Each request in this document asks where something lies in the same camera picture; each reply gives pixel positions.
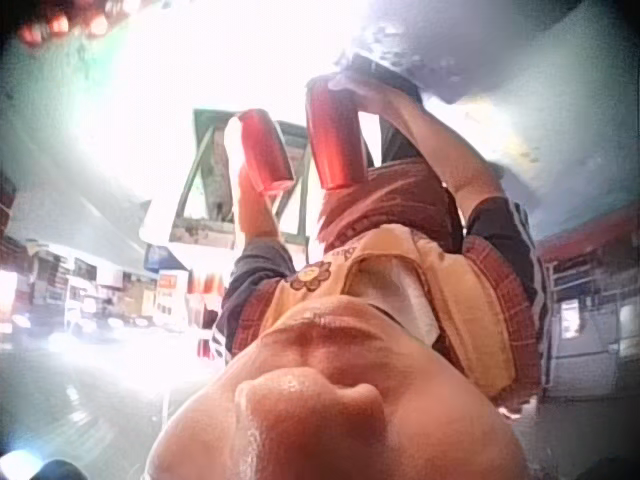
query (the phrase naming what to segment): red can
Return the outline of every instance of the red can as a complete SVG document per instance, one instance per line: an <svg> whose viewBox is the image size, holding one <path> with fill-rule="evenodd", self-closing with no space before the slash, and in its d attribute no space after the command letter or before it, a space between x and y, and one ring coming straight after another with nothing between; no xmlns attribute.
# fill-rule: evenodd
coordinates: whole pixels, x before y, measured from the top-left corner
<svg viewBox="0 0 640 480"><path fill-rule="evenodd" d="M256 190L272 194L291 188L295 176L278 125L261 109L247 110L236 118L247 170Z"/></svg>
<svg viewBox="0 0 640 480"><path fill-rule="evenodd" d="M307 129L320 184L325 190L367 181L358 109L351 92L330 90L331 76L313 79L307 87Z"/></svg>

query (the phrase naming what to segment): sign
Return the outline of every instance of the sign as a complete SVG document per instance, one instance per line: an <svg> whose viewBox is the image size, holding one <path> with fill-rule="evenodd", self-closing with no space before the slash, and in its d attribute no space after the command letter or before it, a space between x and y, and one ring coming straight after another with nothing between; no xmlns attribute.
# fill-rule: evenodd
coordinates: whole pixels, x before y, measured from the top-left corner
<svg viewBox="0 0 640 480"><path fill-rule="evenodd" d="M178 284L178 277L176 277L175 275L160 275L160 278L158 279L158 288L166 288L169 290L173 290L174 288L176 288L176 285Z"/></svg>

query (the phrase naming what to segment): man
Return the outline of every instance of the man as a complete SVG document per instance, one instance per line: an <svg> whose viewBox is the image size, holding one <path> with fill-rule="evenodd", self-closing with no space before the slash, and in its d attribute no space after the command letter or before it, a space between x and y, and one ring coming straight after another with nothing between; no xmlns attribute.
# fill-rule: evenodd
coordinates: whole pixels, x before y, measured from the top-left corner
<svg viewBox="0 0 640 480"><path fill-rule="evenodd" d="M397 129L383 131L393 161L327 193L324 258L296 272L228 148L244 251L214 340L230 363L170 422L148 475L526 478L497 413L539 388L545 283L525 212L408 95L345 74L332 88Z"/></svg>

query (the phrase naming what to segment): street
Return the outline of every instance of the street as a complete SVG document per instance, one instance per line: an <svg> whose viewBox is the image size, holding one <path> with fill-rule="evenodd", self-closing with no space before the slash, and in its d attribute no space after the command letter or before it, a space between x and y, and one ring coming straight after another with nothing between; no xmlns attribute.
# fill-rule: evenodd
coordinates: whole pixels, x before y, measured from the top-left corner
<svg viewBox="0 0 640 480"><path fill-rule="evenodd" d="M91 479L139 479L167 419L208 379L188 335L126 332L112 344L58 333L0 350L0 450L67 459Z"/></svg>

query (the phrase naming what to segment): striped sleeve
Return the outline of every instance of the striped sleeve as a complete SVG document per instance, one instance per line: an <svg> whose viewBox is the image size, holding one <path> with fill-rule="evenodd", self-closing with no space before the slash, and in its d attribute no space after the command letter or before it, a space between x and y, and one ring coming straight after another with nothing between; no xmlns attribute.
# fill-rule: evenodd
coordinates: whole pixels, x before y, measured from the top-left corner
<svg viewBox="0 0 640 480"><path fill-rule="evenodd" d="M513 269L531 305L538 335L542 335L549 312L547 280L529 232L526 210L504 197L484 200L467 222L465 242L473 237L486 240Z"/></svg>

